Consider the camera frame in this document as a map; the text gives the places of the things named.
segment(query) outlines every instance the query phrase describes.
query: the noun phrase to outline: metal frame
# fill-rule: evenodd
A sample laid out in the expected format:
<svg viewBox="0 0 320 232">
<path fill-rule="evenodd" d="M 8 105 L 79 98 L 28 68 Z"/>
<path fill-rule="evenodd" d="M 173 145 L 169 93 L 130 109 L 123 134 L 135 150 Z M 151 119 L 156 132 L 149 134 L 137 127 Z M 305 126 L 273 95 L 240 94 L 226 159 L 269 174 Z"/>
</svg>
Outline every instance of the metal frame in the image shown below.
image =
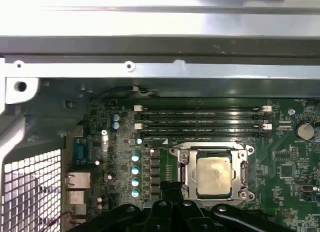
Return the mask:
<svg viewBox="0 0 320 232">
<path fill-rule="evenodd" d="M 21 0 L 23 7 L 13 1 L 1 0 L 10 16 L 2 17 L 0 36 L 320 35 L 318 0 Z"/>
</svg>

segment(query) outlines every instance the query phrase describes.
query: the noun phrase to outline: capacitor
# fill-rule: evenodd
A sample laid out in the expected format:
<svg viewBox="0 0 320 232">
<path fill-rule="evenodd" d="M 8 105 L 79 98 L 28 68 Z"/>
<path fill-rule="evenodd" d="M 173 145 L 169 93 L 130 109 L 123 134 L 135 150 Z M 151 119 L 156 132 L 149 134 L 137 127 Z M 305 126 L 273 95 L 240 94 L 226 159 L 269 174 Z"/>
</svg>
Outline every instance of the capacitor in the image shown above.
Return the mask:
<svg viewBox="0 0 320 232">
<path fill-rule="evenodd" d="M 114 114 L 112 119 L 113 119 L 114 122 L 118 122 L 120 120 L 119 114 Z"/>
<path fill-rule="evenodd" d="M 107 178 L 108 178 L 108 180 L 115 179 L 116 178 L 116 173 L 115 172 L 109 173 Z"/>
<path fill-rule="evenodd" d="M 310 140 L 315 135 L 315 129 L 312 124 L 300 121 L 294 128 L 294 134 L 298 139 Z"/>
<path fill-rule="evenodd" d="M 131 157 L 131 160 L 133 162 L 137 162 L 139 160 L 139 155 L 137 153 L 133 154 L 132 157 Z"/>
<path fill-rule="evenodd" d="M 132 190 L 131 195 L 133 198 L 137 198 L 139 196 L 139 190 L 135 188 L 134 190 Z"/>
<path fill-rule="evenodd" d="M 112 124 L 112 128 L 113 129 L 118 129 L 120 127 L 120 124 L 118 123 L 118 122 L 114 122 L 113 124 Z"/>
<path fill-rule="evenodd" d="M 139 167 L 138 166 L 134 166 L 131 170 L 131 173 L 133 175 L 137 175 L 139 173 Z"/>
<path fill-rule="evenodd" d="M 131 184 L 133 187 L 138 187 L 139 185 L 139 179 L 138 178 L 134 178 L 132 181 L 131 181 Z"/>
<path fill-rule="evenodd" d="M 102 194 L 102 195 L 100 195 L 96 200 L 97 200 L 98 203 L 101 203 L 102 201 L 105 200 L 105 198 L 106 198 L 106 195 L 105 195 L 105 194 Z"/>
<path fill-rule="evenodd" d="M 100 164 L 103 164 L 104 160 L 103 159 L 97 159 L 94 163 L 95 163 L 96 166 L 98 166 Z"/>
</svg>

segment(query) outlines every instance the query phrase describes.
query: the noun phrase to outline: screw hole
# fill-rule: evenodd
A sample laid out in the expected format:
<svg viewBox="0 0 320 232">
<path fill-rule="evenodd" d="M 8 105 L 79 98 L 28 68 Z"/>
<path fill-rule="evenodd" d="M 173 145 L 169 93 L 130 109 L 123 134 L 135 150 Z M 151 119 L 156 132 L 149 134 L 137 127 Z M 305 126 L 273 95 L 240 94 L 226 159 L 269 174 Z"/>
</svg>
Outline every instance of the screw hole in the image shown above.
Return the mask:
<svg viewBox="0 0 320 232">
<path fill-rule="evenodd" d="M 17 92 L 24 92 L 27 89 L 27 84 L 25 82 L 16 82 L 14 85 L 14 89 Z"/>
</svg>

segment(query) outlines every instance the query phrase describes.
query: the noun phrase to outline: metal bracket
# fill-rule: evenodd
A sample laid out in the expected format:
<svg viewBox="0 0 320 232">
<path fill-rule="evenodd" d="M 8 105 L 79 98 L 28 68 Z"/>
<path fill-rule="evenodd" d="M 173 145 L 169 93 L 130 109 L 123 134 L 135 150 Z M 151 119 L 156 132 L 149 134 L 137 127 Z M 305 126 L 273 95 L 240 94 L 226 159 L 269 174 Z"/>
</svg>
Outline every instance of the metal bracket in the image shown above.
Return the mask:
<svg viewBox="0 0 320 232">
<path fill-rule="evenodd" d="M 4 58 L 0 58 L 0 66 L 5 70 L 21 69 L 23 61 L 15 61 L 6 64 Z M 5 104 L 23 103 L 33 98 L 38 90 L 39 78 L 30 77 L 0 77 L 0 114 L 5 110 Z"/>
</svg>

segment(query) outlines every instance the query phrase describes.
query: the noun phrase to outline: red wire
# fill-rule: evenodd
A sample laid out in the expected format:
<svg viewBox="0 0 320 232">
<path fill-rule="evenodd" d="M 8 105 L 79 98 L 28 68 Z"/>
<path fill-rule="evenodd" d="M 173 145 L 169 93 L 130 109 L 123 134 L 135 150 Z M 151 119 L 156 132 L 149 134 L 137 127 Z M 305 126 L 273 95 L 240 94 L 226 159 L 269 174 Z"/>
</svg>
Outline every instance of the red wire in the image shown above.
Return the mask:
<svg viewBox="0 0 320 232">
<path fill-rule="evenodd" d="M 46 226 L 44 226 L 39 232 L 44 232 L 46 231 L 49 227 L 51 227 L 52 225 L 54 225 L 56 222 L 58 222 L 59 219 L 61 219 L 61 217 L 65 214 L 69 214 L 71 216 L 71 212 L 70 211 L 67 211 L 67 212 L 63 212 L 61 213 L 57 218 L 54 218 L 52 220 L 50 220 Z"/>
</svg>

